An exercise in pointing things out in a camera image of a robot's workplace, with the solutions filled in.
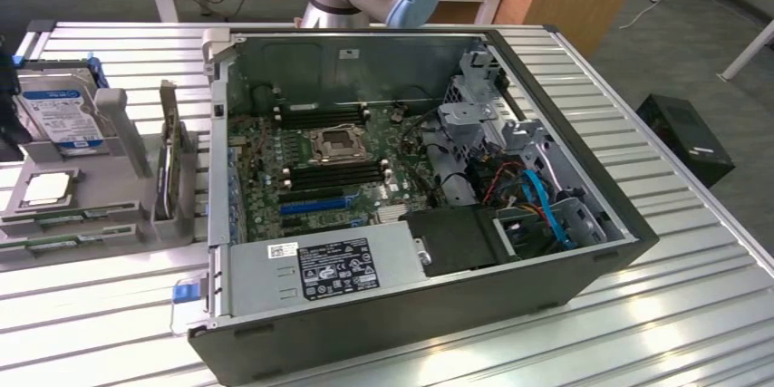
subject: gray carpet floor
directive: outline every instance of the gray carpet floor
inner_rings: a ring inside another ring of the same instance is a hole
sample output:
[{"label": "gray carpet floor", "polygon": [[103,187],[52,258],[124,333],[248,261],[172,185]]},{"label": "gray carpet floor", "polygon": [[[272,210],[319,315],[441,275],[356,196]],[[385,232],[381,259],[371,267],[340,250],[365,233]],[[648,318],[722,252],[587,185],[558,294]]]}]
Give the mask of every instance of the gray carpet floor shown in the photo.
[{"label": "gray carpet floor", "polygon": [[[177,0],[184,22],[221,21],[201,17],[191,0]],[[724,0],[663,0],[624,30],[648,0],[626,0],[611,30],[591,57],[632,107],[654,93],[688,99],[723,143],[736,169],[712,192],[768,252],[774,252],[774,52],[764,49],[731,82],[716,78],[766,23]],[[232,15],[239,0],[212,9]],[[233,21],[289,21],[304,1],[247,0]],[[0,34],[14,47],[26,23],[58,21],[157,21],[151,0],[0,0]]]},{"label": "gray carpet floor", "polygon": [[628,105],[650,93],[687,99],[736,169],[711,191],[774,253],[774,51],[764,48],[730,82],[716,77],[766,22],[726,0],[626,0],[591,64]]}]

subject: white sticker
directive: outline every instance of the white sticker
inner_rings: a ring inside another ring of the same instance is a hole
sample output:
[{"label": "white sticker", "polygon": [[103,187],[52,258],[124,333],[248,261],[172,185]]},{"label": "white sticker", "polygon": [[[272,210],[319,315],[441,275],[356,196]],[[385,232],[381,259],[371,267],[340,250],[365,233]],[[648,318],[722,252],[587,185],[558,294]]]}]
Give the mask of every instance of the white sticker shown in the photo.
[{"label": "white sticker", "polygon": [[291,111],[312,111],[317,108],[319,104],[316,103],[307,103],[307,104],[292,104],[289,106]]},{"label": "white sticker", "polygon": [[104,218],[108,215],[108,211],[105,209],[84,210],[84,215],[86,218]]},{"label": "white sticker", "polygon": [[69,149],[95,147],[101,143],[97,123],[82,110],[84,97],[77,91],[26,91],[21,96],[26,112],[52,142]]},{"label": "white sticker", "polygon": [[339,59],[357,59],[360,57],[360,49],[340,49]]},{"label": "white sticker", "polygon": [[92,242],[95,240],[101,240],[103,235],[89,235],[89,236],[77,236],[77,240],[81,242]]},{"label": "white sticker", "polygon": [[268,246],[268,258],[280,258],[295,256],[299,250],[297,242],[291,242],[288,244],[277,244]]}]

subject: black box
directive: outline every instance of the black box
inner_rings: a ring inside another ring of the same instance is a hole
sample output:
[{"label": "black box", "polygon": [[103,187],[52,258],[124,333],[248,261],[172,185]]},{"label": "black box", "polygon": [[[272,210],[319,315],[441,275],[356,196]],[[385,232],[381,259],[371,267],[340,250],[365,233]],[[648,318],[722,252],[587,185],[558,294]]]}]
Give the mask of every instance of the black box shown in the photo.
[{"label": "black box", "polygon": [[638,107],[638,116],[710,188],[734,169],[734,163],[690,102],[651,94]]}]

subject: open computer tower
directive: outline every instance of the open computer tower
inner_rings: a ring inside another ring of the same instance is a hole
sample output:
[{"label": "open computer tower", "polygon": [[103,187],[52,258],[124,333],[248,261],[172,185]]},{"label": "open computer tower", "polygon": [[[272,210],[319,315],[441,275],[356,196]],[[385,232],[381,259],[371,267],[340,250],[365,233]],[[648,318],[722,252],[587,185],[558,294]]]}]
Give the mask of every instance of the open computer tower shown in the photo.
[{"label": "open computer tower", "polygon": [[221,29],[204,49],[188,340],[221,384],[562,305],[655,243],[498,31]]}]

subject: black pcie slot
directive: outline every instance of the black pcie slot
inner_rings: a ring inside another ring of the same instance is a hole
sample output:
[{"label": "black pcie slot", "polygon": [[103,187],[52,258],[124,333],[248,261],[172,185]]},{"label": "black pcie slot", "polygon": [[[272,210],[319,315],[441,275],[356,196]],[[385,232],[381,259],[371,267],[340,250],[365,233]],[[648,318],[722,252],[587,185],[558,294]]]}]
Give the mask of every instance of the black pcie slot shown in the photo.
[{"label": "black pcie slot", "polygon": [[379,181],[383,181],[381,174],[376,176],[361,177],[357,179],[349,177],[340,179],[303,180],[299,183],[293,183],[289,189],[291,190],[320,189],[329,188],[333,186],[361,185],[365,183],[373,183]]},{"label": "black pcie slot", "polygon": [[356,117],[360,118],[360,110],[344,110],[344,111],[284,111],[281,112],[281,118],[288,120],[316,120],[320,118],[337,118],[337,117]]},{"label": "black pcie slot", "polygon": [[283,228],[300,227],[303,225],[303,220],[300,218],[284,218],[279,221],[279,226]]},{"label": "black pcie slot", "polygon": [[337,163],[335,165],[295,168],[291,170],[291,174],[295,177],[296,174],[303,175],[303,174],[325,174],[332,172],[348,172],[352,169],[357,168],[379,169],[379,162],[349,162],[349,163]]},{"label": "black pcie slot", "polygon": [[351,162],[289,170],[291,190],[321,189],[383,181],[379,162]]},{"label": "black pcie slot", "polygon": [[323,174],[293,174],[289,175],[289,180],[292,183],[309,181],[309,180],[324,180],[324,179],[360,179],[363,177],[379,177],[380,171],[375,168],[359,168],[349,169],[345,172],[327,172]]},{"label": "black pcie slot", "polygon": [[317,190],[307,190],[304,192],[283,192],[279,194],[279,204],[293,203],[296,201],[312,201],[316,199],[340,198],[343,197],[341,188],[324,188]]},{"label": "black pcie slot", "polygon": [[351,224],[337,224],[335,226],[311,228],[311,229],[305,229],[305,230],[283,231],[281,236],[283,237],[293,237],[293,236],[312,235],[315,233],[321,233],[323,231],[344,230],[345,228],[352,228],[352,225]]},{"label": "black pcie slot", "polygon": [[339,111],[309,111],[281,113],[281,126],[288,129],[319,129],[339,124],[364,124],[363,114],[357,108]]},{"label": "black pcie slot", "polygon": [[355,124],[363,125],[363,121],[357,118],[341,118],[339,120],[301,120],[301,121],[284,121],[281,122],[283,129],[307,130],[307,129],[323,129],[325,127],[335,127],[340,124]]}]

